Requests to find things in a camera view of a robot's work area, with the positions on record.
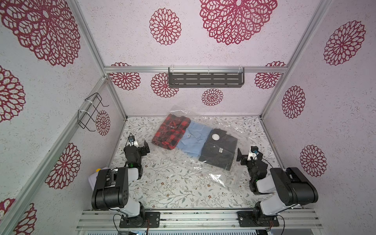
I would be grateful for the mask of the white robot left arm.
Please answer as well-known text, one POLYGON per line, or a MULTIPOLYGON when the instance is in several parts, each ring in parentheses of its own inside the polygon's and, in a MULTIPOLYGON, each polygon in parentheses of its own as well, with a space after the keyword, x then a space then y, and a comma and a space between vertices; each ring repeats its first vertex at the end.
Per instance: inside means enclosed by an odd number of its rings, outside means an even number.
POLYGON ((145 220, 143 204, 129 196, 129 183, 141 179, 142 157, 150 153, 150 148, 147 142, 140 146, 136 141, 130 141, 124 153, 126 163, 123 167, 104 167, 89 176, 93 191, 91 205, 94 210, 117 211, 125 218, 145 220))

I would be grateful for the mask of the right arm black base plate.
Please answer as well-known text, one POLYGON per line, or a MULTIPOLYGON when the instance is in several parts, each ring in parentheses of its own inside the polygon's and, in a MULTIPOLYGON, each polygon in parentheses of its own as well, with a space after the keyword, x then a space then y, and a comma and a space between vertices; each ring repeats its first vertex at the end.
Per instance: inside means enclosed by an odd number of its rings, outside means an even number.
POLYGON ((279 227, 280 223, 276 216, 255 215, 252 211, 238 211, 238 221, 240 227, 279 227))

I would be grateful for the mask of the red black plaid shirt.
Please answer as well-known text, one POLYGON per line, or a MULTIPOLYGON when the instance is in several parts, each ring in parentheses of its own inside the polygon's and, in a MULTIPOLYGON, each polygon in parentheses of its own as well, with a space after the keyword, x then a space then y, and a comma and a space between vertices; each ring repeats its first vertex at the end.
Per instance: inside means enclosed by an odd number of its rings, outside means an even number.
POLYGON ((154 135, 152 143, 164 149, 173 150, 190 124, 191 119, 188 117, 169 114, 154 135))

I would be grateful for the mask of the dark grey striped shirt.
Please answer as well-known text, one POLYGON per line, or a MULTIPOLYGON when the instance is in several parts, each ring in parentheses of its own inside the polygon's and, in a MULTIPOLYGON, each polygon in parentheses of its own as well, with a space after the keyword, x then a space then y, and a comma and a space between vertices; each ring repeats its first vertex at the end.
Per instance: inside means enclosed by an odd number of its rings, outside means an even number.
POLYGON ((201 151, 199 161, 230 171, 238 139, 225 130, 213 129, 201 151))

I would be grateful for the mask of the light blue shirt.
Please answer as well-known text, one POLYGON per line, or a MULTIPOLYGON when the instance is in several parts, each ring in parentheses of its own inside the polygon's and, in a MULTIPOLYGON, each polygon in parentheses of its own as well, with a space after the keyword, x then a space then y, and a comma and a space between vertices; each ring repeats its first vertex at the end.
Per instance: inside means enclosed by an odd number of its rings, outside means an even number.
POLYGON ((177 148, 191 157, 199 157, 211 131, 211 127, 192 121, 177 148))

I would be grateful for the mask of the clear plastic vacuum bag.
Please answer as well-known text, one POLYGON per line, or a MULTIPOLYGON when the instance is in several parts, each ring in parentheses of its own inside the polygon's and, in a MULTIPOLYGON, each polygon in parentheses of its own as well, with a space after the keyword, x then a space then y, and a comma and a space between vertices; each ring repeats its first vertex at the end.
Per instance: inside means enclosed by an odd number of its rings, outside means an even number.
POLYGON ((201 116, 174 105, 151 142, 159 148, 182 155, 179 166, 197 171, 228 190, 240 182, 236 156, 249 146, 250 133, 232 117, 201 116))

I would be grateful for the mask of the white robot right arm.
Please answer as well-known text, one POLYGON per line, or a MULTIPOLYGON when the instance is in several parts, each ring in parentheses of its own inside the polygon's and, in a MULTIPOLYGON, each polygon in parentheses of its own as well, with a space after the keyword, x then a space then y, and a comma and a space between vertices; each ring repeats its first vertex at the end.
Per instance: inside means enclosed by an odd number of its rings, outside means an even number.
POLYGON ((272 194, 270 198, 257 202, 252 211, 240 213, 241 218, 250 218, 260 226, 275 221, 277 214, 288 208, 318 201, 317 189, 298 168, 267 169, 268 164, 262 158, 257 146, 252 146, 248 155, 243 155, 238 149, 236 161, 247 167, 251 192, 255 195, 272 194))

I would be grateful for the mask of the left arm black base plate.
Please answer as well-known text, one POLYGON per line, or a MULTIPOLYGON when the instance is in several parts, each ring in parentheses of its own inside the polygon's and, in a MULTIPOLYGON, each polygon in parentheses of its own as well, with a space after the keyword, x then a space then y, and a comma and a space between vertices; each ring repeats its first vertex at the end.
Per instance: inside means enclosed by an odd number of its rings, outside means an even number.
POLYGON ((160 226, 159 212, 142 212, 135 217, 122 218, 119 227, 121 229, 128 228, 159 228, 160 226))

